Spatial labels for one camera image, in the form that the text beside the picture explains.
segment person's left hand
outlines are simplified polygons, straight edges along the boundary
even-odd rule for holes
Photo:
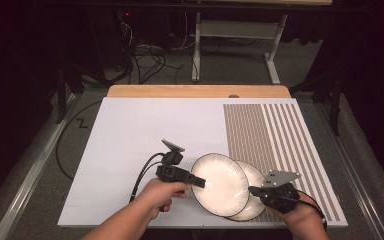
[[[151,179],[135,199],[136,202],[149,208],[151,218],[155,219],[163,207],[164,212],[170,210],[171,197],[185,198],[186,193],[180,192],[191,189],[190,184],[183,182],[165,183],[158,178]]]

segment person's left arm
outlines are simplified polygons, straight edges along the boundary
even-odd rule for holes
[[[170,210],[171,197],[186,197],[179,193],[190,189],[182,182],[163,183],[159,179],[150,180],[135,200],[120,209],[105,222],[92,230],[83,239],[140,239],[149,222],[159,213],[159,207]]]

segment round plate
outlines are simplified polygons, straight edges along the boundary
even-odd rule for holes
[[[192,185],[198,202],[210,213],[222,217],[238,214],[248,199],[248,179],[232,159],[217,153],[199,158],[191,173],[205,179],[205,188]]]
[[[245,175],[248,178],[249,186],[261,187],[264,182],[263,174],[254,166],[249,163],[236,161],[236,163],[242,168],[245,172]],[[249,194],[249,201],[246,204],[245,208],[238,214],[228,217],[230,220],[234,221],[248,221],[258,215],[260,215],[266,206],[261,202],[259,197],[254,197],[252,194]]]

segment person's right arm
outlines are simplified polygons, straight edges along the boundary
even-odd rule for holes
[[[314,201],[307,195],[299,193],[300,200],[315,204]],[[329,239],[324,227],[323,221],[319,214],[310,206],[298,203],[297,207],[282,214],[272,208],[269,208],[274,215],[282,219],[289,231],[301,240],[325,240]]]

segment hand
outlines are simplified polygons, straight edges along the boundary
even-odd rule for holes
[[[151,218],[155,219],[163,206],[164,212],[170,211],[171,197],[185,198],[185,191],[191,189],[190,184],[183,182],[164,183],[158,178],[151,179],[139,196],[134,200],[149,209]]]
[[[299,195],[300,200],[316,206],[316,203],[306,194],[299,192]],[[298,203],[294,210],[285,214],[269,207],[268,209],[286,223],[286,226],[288,226],[292,234],[302,240],[329,239],[324,230],[323,221],[320,218],[320,215],[310,206]]]

